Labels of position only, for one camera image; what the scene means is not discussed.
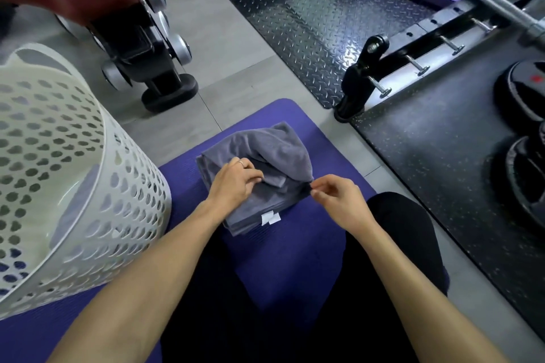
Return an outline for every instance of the folded towel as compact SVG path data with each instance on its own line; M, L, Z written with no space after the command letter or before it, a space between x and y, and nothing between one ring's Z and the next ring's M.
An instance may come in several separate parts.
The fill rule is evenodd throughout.
M310 193L313 177L309 153L286 122L272 128L235 132L197 157L208 189L233 157L248 158L264 175L252 195L223 223L234 236L261 225L261 214L271 210L278 213Z

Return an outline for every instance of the hand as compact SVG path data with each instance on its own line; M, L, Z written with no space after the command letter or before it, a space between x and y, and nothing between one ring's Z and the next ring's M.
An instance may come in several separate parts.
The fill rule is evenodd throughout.
M377 224L364 196L352 180L326 175L310 184L311 195L341 228L353 236Z
M262 179L262 171L256 170L249 159L235 157L217 173L207 201L210 202L210 207L219 210L221 220L224 220L246 201L254 185Z

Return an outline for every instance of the white tag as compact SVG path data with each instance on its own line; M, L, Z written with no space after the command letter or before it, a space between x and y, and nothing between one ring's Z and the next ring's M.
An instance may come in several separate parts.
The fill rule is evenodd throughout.
M269 220L269 224L274 224L275 222L280 221L280 214L276 213L272 216L272 218Z
M268 213L261 214L261 225L265 225L267 222L270 221L272 217L274 217L274 211L269 211Z

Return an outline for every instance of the tile floor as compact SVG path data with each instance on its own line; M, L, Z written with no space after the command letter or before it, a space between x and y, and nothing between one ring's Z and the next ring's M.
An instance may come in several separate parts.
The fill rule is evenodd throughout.
M278 98L291 98L365 176L377 192L410 192L350 126L338 124L274 54L228 0L168 0L171 28L191 45L185 71L200 84L189 102L159 115L145 111L142 86L116 92L102 78L105 59L89 38L68 35L42 9L18 11L10 36L0 45L0 62L24 42L44 43L74 63L101 103L158 165ZM545 361L545 345L440 227L436 227L451 277L451 301L515 362Z

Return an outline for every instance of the black pants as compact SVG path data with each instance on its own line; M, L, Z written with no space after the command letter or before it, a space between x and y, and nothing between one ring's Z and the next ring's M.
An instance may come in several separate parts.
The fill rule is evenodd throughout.
M405 255L446 294L432 222L410 199L378 194L367 202ZM300 355L279 355L221 240L210 240L161 337L163 361L418 361L396 310L361 245L347 234L342 269Z

